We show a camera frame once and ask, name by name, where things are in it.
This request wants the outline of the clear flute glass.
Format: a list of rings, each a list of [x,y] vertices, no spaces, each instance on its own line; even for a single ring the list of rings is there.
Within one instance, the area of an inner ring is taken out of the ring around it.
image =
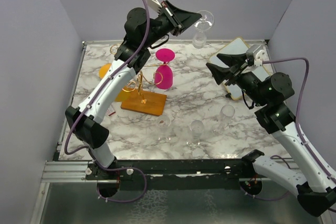
[[[212,126],[212,133],[214,135],[222,135],[225,128],[228,126],[229,122],[235,114],[235,108],[231,105],[225,105],[221,108],[216,124]]]

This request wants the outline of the pink plastic wine glass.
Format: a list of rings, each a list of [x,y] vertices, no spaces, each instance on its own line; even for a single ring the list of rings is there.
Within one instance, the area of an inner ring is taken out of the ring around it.
[[[154,74],[154,84],[159,89],[167,90],[173,85],[173,71],[168,63],[175,58],[175,53],[168,48],[162,48],[155,53],[155,56],[163,64],[157,68]]]

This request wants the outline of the yellow plastic wine glass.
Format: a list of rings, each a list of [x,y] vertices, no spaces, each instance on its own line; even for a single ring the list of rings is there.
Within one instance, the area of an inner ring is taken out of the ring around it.
[[[123,102],[130,96],[130,90],[123,91],[124,86],[134,76],[134,70],[128,68],[122,61],[105,64],[99,70],[101,82],[96,88],[97,102],[101,106],[113,101]]]

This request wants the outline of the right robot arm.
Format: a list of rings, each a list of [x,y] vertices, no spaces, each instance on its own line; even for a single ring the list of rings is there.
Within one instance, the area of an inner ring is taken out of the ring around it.
[[[242,158],[242,173],[246,177],[258,174],[270,178],[296,196],[307,213],[321,216],[335,204],[335,170],[303,134],[300,111],[292,113],[285,104],[295,93],[289,75],[276,72],[261,81],[246,68],[262,66],[268,61],[251,52],[217,57],[226,67],[206,64],[216,83],[235,84],[250,97],[259,108],[255,112],[258,123],[286,149],[301,171],[295,173],[254,150]]]

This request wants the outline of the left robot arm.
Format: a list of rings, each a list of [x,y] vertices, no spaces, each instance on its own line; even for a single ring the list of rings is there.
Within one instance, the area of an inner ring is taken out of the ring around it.
[[[98,173],[104,179],[116,172],[116,159],[107,144],[109,130],[101,125],[109,106],[146,64],[153,44],[168,34],[180,35],[201,18],[201,14],[179,9],[169,1],[162,4],[155,19],[149,17],[147,8],[128,12],[124,40],[107,74],[85,100],[65,111],[70,132],[84,142],[99,163]]]

